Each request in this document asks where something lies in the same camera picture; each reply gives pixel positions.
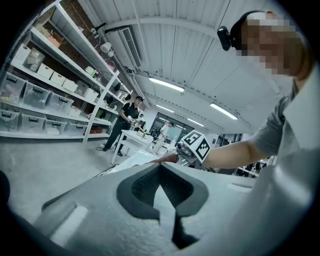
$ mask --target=air conditioning vent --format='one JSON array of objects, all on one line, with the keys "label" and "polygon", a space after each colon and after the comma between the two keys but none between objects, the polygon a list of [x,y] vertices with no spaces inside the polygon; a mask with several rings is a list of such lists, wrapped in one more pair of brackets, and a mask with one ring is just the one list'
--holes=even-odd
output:
[{"label": "air conditioning vent", "polygon": [[134,43],[134,39],[131,35],[131,32],[130,32],[130,29],[128,27],[126,28],[123,28],[121,29],[122,33],[123,33],[123,36],[126,40],[126,43],[129,47],[129,50],[131,52],[131,55],[132,55],[132,58],[135,62],[135,65],[137,68],[140,68],[141,67],[141,62],[140,62],[140,58],[139,58],[139,55],[138,55],[138,51],[137,51],[137,48],[136,48],[136,45]]}]

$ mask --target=ceiling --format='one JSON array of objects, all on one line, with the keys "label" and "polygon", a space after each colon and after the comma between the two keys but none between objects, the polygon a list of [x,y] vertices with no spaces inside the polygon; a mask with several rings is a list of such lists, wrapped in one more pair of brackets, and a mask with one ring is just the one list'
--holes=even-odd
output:
[{"label": "ceiling", "polygon": [[[220,25],[228,29],[245,12],[271,10],[270,0],[79,0],[97,26],[105,30],[131,26],[141,60],[135,81],[147,101],[174,113],[207,133],[254,133],[291,88],[291,79],[272,76],[254,59],[221,47]],[[184,87],[184,93],[152,83],[148,76]],[[210,107],[216,103],[238,116],[233,120]]]}]

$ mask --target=neck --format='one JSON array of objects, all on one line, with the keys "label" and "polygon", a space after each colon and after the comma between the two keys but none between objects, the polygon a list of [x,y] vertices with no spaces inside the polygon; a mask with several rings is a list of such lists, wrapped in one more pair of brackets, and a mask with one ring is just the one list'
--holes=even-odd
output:
[{"label": "neck", "polygon": [[315,58],[309,48],[302,47],[302,62],[300,70],[293,77],[297,90],[300,91],[305,85],[315,65]]}]

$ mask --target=air conditioner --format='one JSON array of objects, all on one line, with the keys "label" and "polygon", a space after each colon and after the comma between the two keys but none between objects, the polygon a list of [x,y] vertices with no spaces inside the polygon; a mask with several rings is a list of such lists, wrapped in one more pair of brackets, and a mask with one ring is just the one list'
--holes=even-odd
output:
[{"label": "air conditioner", "polygon": [[128,70],[136,71],[141,67],[141,61],[129,27],[110,31],[105,34],[106,39],[111,43],[117,58]]}]

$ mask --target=person in white shirt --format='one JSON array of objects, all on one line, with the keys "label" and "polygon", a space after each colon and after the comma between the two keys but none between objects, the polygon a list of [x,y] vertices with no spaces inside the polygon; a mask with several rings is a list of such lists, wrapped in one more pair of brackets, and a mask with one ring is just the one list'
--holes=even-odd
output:
[{"label": "person in white shirt", "polygon": [[156,142],[156,144],[153,147],[153,152],[155,154],[158,153],[158,151],[161,149],[161,147],[163,146],[164,142],[165,142],[165,137],[167,135],[167,132],[169,130],[169,128],[174,127],[174,123],[170,122],[170,123],[166,123],[165,125],[163,125],[160,129],[160,134],[158,136],[158,141]]}]

